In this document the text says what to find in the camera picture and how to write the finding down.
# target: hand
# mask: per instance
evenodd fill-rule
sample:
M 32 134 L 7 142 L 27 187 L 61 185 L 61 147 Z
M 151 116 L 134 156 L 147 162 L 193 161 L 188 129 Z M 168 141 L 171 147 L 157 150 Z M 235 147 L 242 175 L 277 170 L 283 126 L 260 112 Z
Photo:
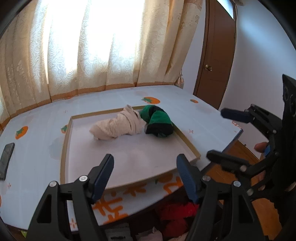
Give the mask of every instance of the hand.
M 258 143 L 254 146 L 254 149 L 257 151 L 257 152 L 260 152 L 260 153 L 264 153 L 265 151 L 265 148 L 267 147 L 268 143 L 267 142 L 261 142 L 261 143 Z M 266 174 L 266 171 L 263 171 L 261 173 L 259 173 L 257 175 L 257 178 L 258 178 L 258 182 L 262 181 L 265 177 L 265 174 Z M 260 191 L 264 190 L 265 188 L 265 185 L 263 185 L 262 187 L 259 188 Z

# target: beige curtain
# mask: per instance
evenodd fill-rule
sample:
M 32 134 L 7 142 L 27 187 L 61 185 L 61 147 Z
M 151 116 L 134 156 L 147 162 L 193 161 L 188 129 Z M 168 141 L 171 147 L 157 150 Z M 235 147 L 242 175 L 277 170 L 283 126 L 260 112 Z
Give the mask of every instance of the beige curtain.
M 0 127 L 57 99 L 174 84 L 202 1 L 31 1 L 0 39 Z

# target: tray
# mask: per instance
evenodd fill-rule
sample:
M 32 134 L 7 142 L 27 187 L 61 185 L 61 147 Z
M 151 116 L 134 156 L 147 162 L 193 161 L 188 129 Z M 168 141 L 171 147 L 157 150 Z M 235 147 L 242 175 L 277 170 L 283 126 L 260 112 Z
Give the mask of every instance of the tray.
M 144 106 L 133 109 L 140 111 Z M 145 134 L 123 135 L 112 141 L 97 140 L 89 132 L 98 120 L 113 118 L 121 109 L 75 115 L 70 118 L 61 158 L 60 183 L 70 183 L 98 166 L 104 156 L 114 156 L 114 169 L 106 189 L 118 189 L 146 182 L 176 169 L 176 158 L 184 153 L 188 160 L 200 153 L 173 124 L 174 133 L 166 138 Z

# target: door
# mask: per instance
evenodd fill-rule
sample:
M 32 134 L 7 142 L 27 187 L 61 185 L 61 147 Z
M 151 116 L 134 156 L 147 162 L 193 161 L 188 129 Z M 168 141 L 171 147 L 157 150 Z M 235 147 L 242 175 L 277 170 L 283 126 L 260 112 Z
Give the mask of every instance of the door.
M 236 26 L 217 0 L 206 1 L 204 47 L 194 95 L 218 109 L 232 66 Z

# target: white wall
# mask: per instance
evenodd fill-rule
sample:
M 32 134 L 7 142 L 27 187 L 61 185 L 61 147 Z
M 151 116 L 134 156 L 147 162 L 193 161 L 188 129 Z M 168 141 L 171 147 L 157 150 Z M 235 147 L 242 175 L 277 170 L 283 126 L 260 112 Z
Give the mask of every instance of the white wall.
M 205 34 L 205 0 L 202 3 L 200 19 L 198 21 L 193 40 L 183 64 L 182 73 L 184 78 L 184 90 L 193 94 L 200 57 L 202 55 L 203 38 Z
M 296 78 L 296 50 L 276 18 L 258 1 L 238 6 L 237 44 L 229 83 L 220 108 L 244 110 L 254 103 L 282 118 L 282 74 Z M 265 137 L 240 124 L 240 141 L 254 153 Z

